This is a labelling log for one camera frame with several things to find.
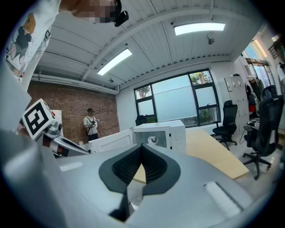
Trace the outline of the rectangular ceiling light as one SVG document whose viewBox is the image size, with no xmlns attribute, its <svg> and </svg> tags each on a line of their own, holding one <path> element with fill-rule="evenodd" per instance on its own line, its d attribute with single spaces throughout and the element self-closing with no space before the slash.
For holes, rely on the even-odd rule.
<svg viewBox="0 0 285 228">
<path fill-rule="evenodd" d="M 224 23 L 195 23 L 185 24 L 174 27 L 175 35 L 182 35 L 186 33 L 205 32 L 205 31 L 223 31 Z"/>
<path fill-rule="evenodd" d="M 103 76 L 107 72 L 109 72 L 112 68 L 118 65 L 120 62 L 128 58 L 132 55 L 132 52 L 129 49 L 125 49 L 117 56 L 115 56 L 112 60 L 110 60 L 102 69 L 98 71 L 98 75 Z"/>
</svg>

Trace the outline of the black framed window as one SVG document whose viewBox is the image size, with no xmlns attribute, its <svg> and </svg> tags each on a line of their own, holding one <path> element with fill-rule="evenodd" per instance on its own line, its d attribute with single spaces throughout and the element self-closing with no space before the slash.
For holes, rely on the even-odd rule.
<svg viewBox="0 0 285 228">
<path fill-rule="evenodd" d="M 137 116 L 147 123 L 180 120 L 185 127 L 221 121 L 220 103 L 209 69 L 187 72 L 134 89 Z"/>
</svg>

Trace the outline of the black office chair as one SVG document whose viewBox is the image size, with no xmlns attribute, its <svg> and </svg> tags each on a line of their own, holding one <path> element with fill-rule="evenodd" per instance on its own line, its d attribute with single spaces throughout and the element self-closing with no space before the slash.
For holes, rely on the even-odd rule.
<svg viewBox="0 0 285 228">
<path fill-rule="evenodd" d="M 261 92 L 261 101 L 266 99 L 275 98 L 278 96 L 277 89 L 275 85 L 270 85 L 265 87 Z"/>
<path fill-rule="evenodd" d="M 220 143 L 224 143 L 228 150 L 228 143 L 234 143 L 235 145 L 237 145 L 237 142 L 232 140 L 232 136 L 237 130 L 237 109 L 238 106 L 236 104 L 233 104 L 232 100 L 226 101 L 223 106 L 224 117 L 222 126 L 219 126 L 218 123 L 216 123 L 216 128 L 212 130 L 215 136 L 221 136 L 221 138 L 218 138 L 217 141 L 219 141 Z"/>
<path fill-rule="evenodd" d="M 137 116 L 135 120 L 136 126 L 147 123 L 147 118 L 144 115 Z"/>
<path fill-rule="evenodd" d="M 267 168 L 271 167 L 271 163 L 264 160 L 263 157 L 271 155 L 277 147 L 278 127 L 282 110 L 283 97 L 281 95 L 265 99 L 259 104 L 259 128 L 250 125 L 244 126 L 244 129 L 247 131 L 247 134 L 244 136 L 247 147 L 252 148 L 254 152 L 242 155 L 243 158 L 250 158 L 243 165 L 250 163 L 256 165 L 257 174 L 254 176 L 255 180 L 258 180 L 260 176 L 260 163 L 266 164 Z"/>
</svg>

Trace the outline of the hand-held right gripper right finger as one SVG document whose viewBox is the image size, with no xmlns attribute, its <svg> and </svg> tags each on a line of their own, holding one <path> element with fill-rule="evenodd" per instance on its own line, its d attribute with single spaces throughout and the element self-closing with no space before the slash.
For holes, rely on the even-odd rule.
<svg viewBox="0 0 285 228">
<path fill-rule="evenodd" d="M 167 148 L 180 177 L 166 193 L 143 196 L 126 223 L 135 228 L 207 228 L 241 215 L 253 202 L 235 180 L 208 162 Z"/>
</svg>

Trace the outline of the white washing machine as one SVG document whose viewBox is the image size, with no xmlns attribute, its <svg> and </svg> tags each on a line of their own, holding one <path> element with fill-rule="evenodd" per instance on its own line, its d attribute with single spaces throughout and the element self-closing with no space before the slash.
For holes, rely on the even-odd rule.
<svg viewBox="0 0 285 228">
<path fill-rule="evenodd" d="M 145 123 L 90 141 L 89 147 L 91 153 L 100 153 L 132 144 L 147 143 L 149 136 L 156 136 L 158 138 L 156 146 L 176 152 L 186 152 L 186 130 L 185 125 L 180 120 Z"/>
</svg>

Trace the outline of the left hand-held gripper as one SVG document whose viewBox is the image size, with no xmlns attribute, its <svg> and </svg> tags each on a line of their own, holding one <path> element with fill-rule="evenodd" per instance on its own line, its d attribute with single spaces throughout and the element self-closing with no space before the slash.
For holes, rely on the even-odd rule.
<svg viewBox="0 0 285 228">
<path fill-rule="evenodd" d="M 62 123 L 43 99 L 32 104 L 23 114 L 22 121 L 31 139 L 48 147 L 55 157 L 87 155 L 89 152 L 62 135 Z"/>
</svg>

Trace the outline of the clothes rack with clothes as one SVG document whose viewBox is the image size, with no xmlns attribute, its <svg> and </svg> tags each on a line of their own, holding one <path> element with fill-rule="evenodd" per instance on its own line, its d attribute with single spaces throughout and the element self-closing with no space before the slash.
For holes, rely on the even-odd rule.
<svg viewBox="0 0 285 228">
<path fill-rule="evenodd" d="M 263 89 L 263 82 L 260 79 L 252 78 L 245 83 L 250 118 L 259 117 L 259 104 L 261 102 L 261 92 Z"/>
</svg>

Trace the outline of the white board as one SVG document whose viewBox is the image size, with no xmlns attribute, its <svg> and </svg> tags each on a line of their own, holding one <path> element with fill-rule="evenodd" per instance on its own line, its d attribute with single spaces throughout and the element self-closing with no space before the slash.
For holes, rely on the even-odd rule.
<svg viewBox="0 0 285 228">
<path fill-rule="evenodd" d="M 49 134 L 52 138 L 57 138 L 60 135 L 63 136 L 63 125 L 62 125 L 62 111 L 61 110 L 51 110 L 53 115 L 53 121 L 49 127 Z"/>
</svg>

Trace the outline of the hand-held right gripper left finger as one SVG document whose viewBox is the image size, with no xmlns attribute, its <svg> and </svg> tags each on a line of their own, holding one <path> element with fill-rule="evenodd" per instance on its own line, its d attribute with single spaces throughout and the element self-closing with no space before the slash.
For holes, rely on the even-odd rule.
<svg viewBox="0 0 285 228">
<path fill-rule="evenodd" d="M 113 153 L 55 158 L 49 148 L 0 130 L 0 175 L 25 213 L 16 226 L 29 228 L 141 228 L 130 221 L 127 186 L 108 189 L 100 165 Z"/>
</svg>

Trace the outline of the person's white printed shirt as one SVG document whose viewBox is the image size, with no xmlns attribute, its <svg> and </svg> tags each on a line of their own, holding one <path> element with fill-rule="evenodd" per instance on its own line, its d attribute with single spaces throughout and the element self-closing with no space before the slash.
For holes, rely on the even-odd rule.
<svg viewBox="0 0 285 228">
<path fill-rule="evenodd" d="M 16 130 L 31 101 L 27 90 L 47 48 L 61 0 L 37 0 L 16 24 L 0 53 L 0 130 Z"/>
</svg>

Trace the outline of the white locker cabinet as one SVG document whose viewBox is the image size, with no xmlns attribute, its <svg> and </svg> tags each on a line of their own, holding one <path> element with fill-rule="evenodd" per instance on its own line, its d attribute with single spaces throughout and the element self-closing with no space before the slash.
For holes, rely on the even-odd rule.
<svg viewBox="0 0 285 228">
<path fill-rule="evenodd" d="M 241 76 L 225 77 L 225 84 L 229 92 L 229 98 L 234 105 L 237 105 L 236 114 L 236 134 L 242 134 L 243 126 L 249 121 L 248 99 L 246 94 L 246 84 Z"/>
</svg>

